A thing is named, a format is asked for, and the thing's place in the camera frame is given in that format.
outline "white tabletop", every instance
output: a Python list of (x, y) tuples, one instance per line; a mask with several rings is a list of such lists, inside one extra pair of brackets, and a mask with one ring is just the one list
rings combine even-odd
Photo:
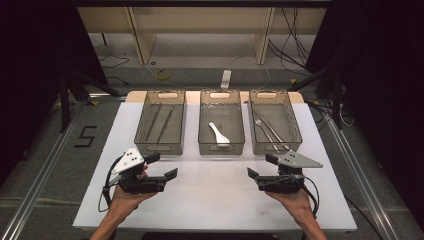
[[(122, 103), (97, 168), (75, 218), (74, 227), (97, 228), (105, 212), (97, 210), (99, 196), (112, 163), (130, 147), (141, 116), (142, 103)], [(247, 105), (242, 104), (246, 142), (241, 156), (201, 156), (197, 142), (199, 105), (188, 104), (181, 156), (162, 156), (149, 165), (150, 176), (163, 176), (178, 168), (178, 176), (165, 191), (143, 202), (119, 228), (173, 232), (280, 232), (300, 229), (276, 200), (260, 192), (247, 176), (247, 167), (260, 175), (277, 175), (277, 166), (255, 156)], [(356, 224), (341, 192), (333, 168), (306, 104), (293, 104), (303, 143), (298, 153), (324, 167), (303, 169), (320, 193), (317, 220), (324, 230), (352, 231)], [(313, 186), (305, 181), (316, 195)], [(106, 208), (102, 199), (101, 209)]]

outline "human hand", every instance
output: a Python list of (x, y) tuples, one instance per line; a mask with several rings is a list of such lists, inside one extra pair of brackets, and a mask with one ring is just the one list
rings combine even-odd
[(131, 214), (138, 205), (146, 199), (149, 199), (157, 193), (144, 193), (144, 194), (131, 194), (126, 193), (119, 186), (116, 185), (115, 192), (113, 193), (112, 202), (109, 206), (105, 218), (103, 218), (97, 230), (91, 236), (91, 240), (107, 240), (110, 239), (115, 229), (121, 224), (128, 215)]
[[(147, 177), (145, 170), (148, 166), (144, 166), (143, 175)], [(113, 193), (112, 203), (109, 206), (108, 215), (117, 217), (120, 222), (123, 222), (125, 218), (131, 214), (131, 212), (138, 207), (138, 205), (147, 200), (157, 193), (143, 193), (143, 194), (132, 194), (126, 193), (119, 186), (116, 185), (115, 192)]]
[(303, 229), (308, 239), (327, 239), (312, 213), (309, 196), (305, 190), (300, 189), (297, 193), (285, 195), (272, 192), (265, 193), (284, 206), (295, 222)]
[(303, 189), (293, 194), (265, 193), (279, 201), (297, 223), (305, 217), (313, 216), (309, 196)]

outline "plastic spoon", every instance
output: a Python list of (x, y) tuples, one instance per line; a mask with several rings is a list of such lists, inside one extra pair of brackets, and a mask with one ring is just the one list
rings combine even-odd
[(209, 126), (211, 126), (212, 130), (215, 132), (216, 137), (216, 143), (218, 143), (218, 146), (220, 147), (228, 147), (230, 146), (230, 139), (226, 138), (224, 135), (222, 135), (218, 129), (215, 127), (215, 124), (213, 122), (209, 123)]

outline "black cable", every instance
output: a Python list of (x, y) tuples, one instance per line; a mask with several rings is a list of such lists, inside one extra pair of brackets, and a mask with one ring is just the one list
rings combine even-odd
[(332, 109), (332, 107), (329, 107), (329, 106), (325, 106), (325, 105), (321, 105), (321, 104), (317, 104), (317, 103), (315, 103), (315, 102), (316, 102), (316, 101), (318, 101), (318, 100), (319, 100), (318, 98), (313, 99), (313, 100), (305, 99), (305, 101), (306, 101), (306, 102), (309, 102), (309, 103), (311, 103), (311, 104), (315, 104), (316, 106), (320, 106), (320, 107), (323, 107), (323, 108), (330, 108), (330, 109)]
[(290, 34), (289, 37), (292, 36), (295, 43), (296, 43), (296, 48), (300, 57), (300, 60), (302, 61), (303, 64), (305, 64), (303, 58), (306, 60), (307, 57), (305, 56), (305, 52), (307, 52), (309, 54), (309, 52), (304, 48), (303, 44), (301, 43), (301, 41), (299, 40), (298, 36), (297, 36), (297, 8), (293, 9), (293, 24), (290, 26), (289, 20), (287, 19), (286, 13), (284, 11), (284, 8), (281, 8), (282, 12), (283, 12), (283, 16), (284, 19), (286, 20), (287, 26), (289, 28)]
[(286, 68), (286, 66), (284, 66), (283, 60), (284, 60), (284, 61), (286, 61), (286, 62), (289, 62), (289, 63), (296, 64), (296, 65), (300, 66), (301, 68), (303, 68), (304, 70), (306, 70), (306, 69), (305, 69), (305, 66), (302, 66), (300, 63), (298, 63), (296, 60), (294, 60), (293, 58), (291, 58), (290, 56), (288, 56), (286, 53), (281, 52), (281, 50), (279, 50), (279, 49), (278, 49), (278, 48), (274, 45), (274, 43), (273, 43), (271, 40), (268, 40), (268, 41), (269, 41), (269, 43), (271, 43), (271, 45), (275, 48), (275, 49), (272, 49), (271, 45), (268, 45), (269, 49), (270, 49), (270, 50), (271, 50), (271, 52), (273, 52), (273, 53), (274, 53), (277, 57), (279, 57), (279, 58), (280, 58), (281, 66), (282, 66), (282, 67), (283, 67), (286, 71), (291, 72), (291, 73), (294, 73), (294, 74), (298, 74), (298, 75), (306, 76), (306, 77), (310, 77), (310, 76), (311, 76), (310, 74), (304, 74), (304, 73), (300, 73), (300, 72), (295, 72), (295, 71), (292, 71), (292, 70), (290, 70), (290, 69)]
[(306, 102), (306, 104), (308, 104), (309, 107), (315, 108), (315, 109), (317, 109), (318, 111), (320, 111), (324, 114), (327, 114), (327, 115), (332, 114), (332, 110), (328, 109), (328, 107), (326, 107), (326, 106), (318, 105), (318, 104), (315, 104), (313, 102)]
[(321, 129), (322, 129), (324, 126), (326, 126), (326, 125), (327, 125), (327, 123), (328, 123), (331, 119), (332, 119), (332, 118), (328, 118), (328, 119), (327, 119), (327, 121), (325, 121), (325, 123), (324, 123), (324, 124), (322, 124), (320, 128), (318, 128), (318, 132), (319, 132), (319, 131), (321, 131)]
[(285, 181), (285, 180), (291, 179), (292, 175), (291, 175), (291, 174), (285, 174), (285, 175), (279, 175), (279, 177), (284, 177), (284, 178), (280, 178), (280, 179), (275, 180), (275, 181), (273, 181), (273, 182), (267, 182), (267, 183), (263, 183), (263, 184), (259, 184), (259, 183), (257, 182), (257, 184), (258, 184), (258, 186), (260, 186), (260, 187), (262, 187), (262, 186), (268, 186), (268, 185), (273, 185), (273, 184), (276, 184), (276, 183), (279, 183), (279, 182), (282, 182), (282, 181)]
[(316, 100), (310, 100), (310, 101), (307, 100), (306, 103), (308, 105), (312, 105), (312, 106), (318, 107), (318, 108), (333, 109), (333, 107), (330, 107), (330, 106), (324, 106), (324, 105), (321, 105), (321, 104), (317, 104), (317, 103), (315, 103), (315, 101)]
[[(296, 182), (301, 185), (301, 188), (308, 194), (308, 196), (312, 199), (312, 202), (314, 202), (314, 208), (312, 210), (312, 214), (314, 215), (314, 218), (316, 218), (316, 214), (318, 212), (318, 208), (319, 208), (319, 193), (318, 193), (318, 188), (315, 185), (315, 183), (308, 177), (305, 177), (305, 179), (308, 179), (315, 187), (315, 191), (317, 193), (317, 199), (318, 201), (315, 199), (314, 195), (306, 188), (306, 186), (304, 184), (300, 184), (297, 180)], [(306, 240), (306, 234), (305, 232), (303, 232), (302, 234), (302, 238), (301, 240)]]
[(268, 42), (271, 43), (271, 46), (275, 48), (275, 51), (277, 51), (280, 55), (278, 55), (277, 53), (275, 53), (273, 51), (273, 53), (275, 55), (277, 55), (278, 57), (280, 57), (282, 60), (289, 62), (289, 63), (294, 63), (296, 65), (298, 65), (299, 67), (303, 68), (306, 70), (305, 66), (300, 64), (298, 61), (294, 60), (292, 57), (290, 57), (289, 55), (287, 55), (287, 53), (284, 52), (284, 46), (282, 48), (282, 50), (278, 49), (277, 46), (275, 46), (275, 44), (271, 41), (271, 39), (268, 39)]
[(383, 236), (380, 234), (380, 232), (378, 231), (378, 229), (374, 226), (374, 224), (372, 224), (371, 220), (364, 214), (364, 212), (362, 212), (358, 206), (356, 206), (356, 204), (350, 200), (350, 198), (348, 198), (346, 196), (346, 194), (343, 193), (343, 196), (345, 197), (345, 199), (353, 205), (353, 207), (356, 208), (356, 210), (358, 210), (358, 212), (362, 215), (362, 217), (364, 217), (364, 219), (369, 223), (369, 225), (371, 226), (371, 228), (374, 230), (374, 232), (377, 234), (378, 238), (381, 240), (384, 240)]
[(130, 85), (130, 83), (129, 83), (129, 82), (124, 81), (123, 79), (121, 79), (121, 78), (119, 78), (119, 77), (115, 77), (115, 76), (113, 76), (113, 77), (106, 77), (106, 78), (114, 78), (114, 79), (118, 79), (119, 81), (123, 82), (125, 85)]
[(318, 110), (318, 109), (316, 109), (316, 108), (312, 108), (311, 107), (311, 110), (312, 109), (315, 109), (316, 111), (318, 111), (318, 113), (320, 114), (320, 116), (321, 116), (321, 118), (319, 119), (319, 120), (315, 120), (315, 118), (314, 118), (314, 122), (315, 123), (320, 123), (320, 122), (322, 122), (322, 120), (324, 120), (324, 114), (320, 111), (320, 110)]
[(102, 66), (102, 67), (104, 67), (104, 68), (114, 68), (114, 67), (120, 66), (120, 65), (122, 65), (122, 64), (130, 61), (129, 58), (123, 58), (123, 57), (117, 57), (117, 56), (114, 56), (114, 55), (108, 55), (108, 56), (106, 56), (104, 58), (99, 59), (99, 62), (101, 62), (101, 61), (103, 61), (103, 60), (105, 60), (106, 58), (109, 58), (109, 57), (114, 57), (114, 58), (122, 59), (122, 60), (125, 60), (125, 61), (123, 61), (121, 63), (118, 63), (118, 64), (116, 64), (114, 66)]
[[(116, 160), (115, 160), (115, 162), (113, 162), (113, 164), (112, 164), (112, 166), (110, 167), (110, 169), (109, 169), (109, 171), (108, 171), (108, 173), (107, 173), (107, 176), (106, 176), (106, 181), (105, 181), (105, 185), (104, 185), (104, 187), (103, 187), (103, 189), (102, 189), (102, 193), (101, 193), (101, 195), (100, 195), (100, 199), (99, 199), (99, 204), (98, 204), (98, 206), (97, 206), (97, 210), (99, 210), (99, 212), (104, 212), (104, 211), (107, 211), (108, 209), (109, 209), (109, 205), (110, 205), (110, 203), (111, 203), (111, 198), (110, 198), (110, 195), (109, 195), (109, 191), (110, 191), (110, 187), (113, 187), (113, 186), (115, 186), (115, 185), (112, 185), (112, 186), (110, 186), (109, 185), (109, 179), (110, 179), (110, 175), (112, 175), (112, 169), (114, 169), (115, 168), (115, 166), (116, 166), (116, 164), (118, 164), (118, 162), (121, 160), (121, 158), (122, 158), (123, 156), (121, 156), (121, 157), (119, 157), (119, 158), (117, 158)], [(100, 210), (100, 202), (101, 202), (101, 199), (102, 199), (102, 197), (101, 196), (103, 196), (105, 199), (106, 199), (106, 203), (107, 203), (107, 206), (108, 206), (108, 208), (106, 208), (106, 209), (104, 209), (104, 210)]]

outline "metal frame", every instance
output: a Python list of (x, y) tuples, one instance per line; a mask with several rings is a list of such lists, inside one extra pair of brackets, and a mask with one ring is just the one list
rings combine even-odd
[(78, 7), (302, 7), (325, 8), (361, 0), (33, 0), (33, 3)]
[(12, 220), (6, 227), (6, 230), (2, 236), (2, 240), (14, 240), (18, 239), (20, 233), (22, 232), (26, 221), (28, 220), (38, 197), (46, 185), (51, 172), (53, 171), (56, 162), (58, 161), (62, 150), (64, 149), (66, 142), (68, 141), (69, 135), (72, 132), (75, 122), (78, 119), (78, 116), (84, 109), (86, 102), (78, 102), (71, 115), (71, 121), (63, 133), (59, 134), (58, 139), (56, 140), (55, 145), (50, 151), (49, 156), (46, 159), (46, 162), (43, 164), (40, 172), (34, 180), (31, 188), (28, 190), (26, 196), (21, 202), (18, 210), (15, 212)]
[(380, 200), (372, 188), (368, 178), (365, 176), (361, 165), (358, 163), (356, 156), (349, 145), (343, 131), (339, 130), (336, 124), (330, 120), (329, 127), (331, 133), (337, 141), (337, 144), (340, 147), (340, 150), (343, 153), (343, 156), (349, 166), (349, 169), (353, 175), (353, 178), (358, 185), (359, 190), (377, 224), (377, 228), (379, 229), (381, 235), (384, 239), (399, 239), (396, 230), (393, 228), (393, 225), (390, 221), (389, 216), (386, 214)]

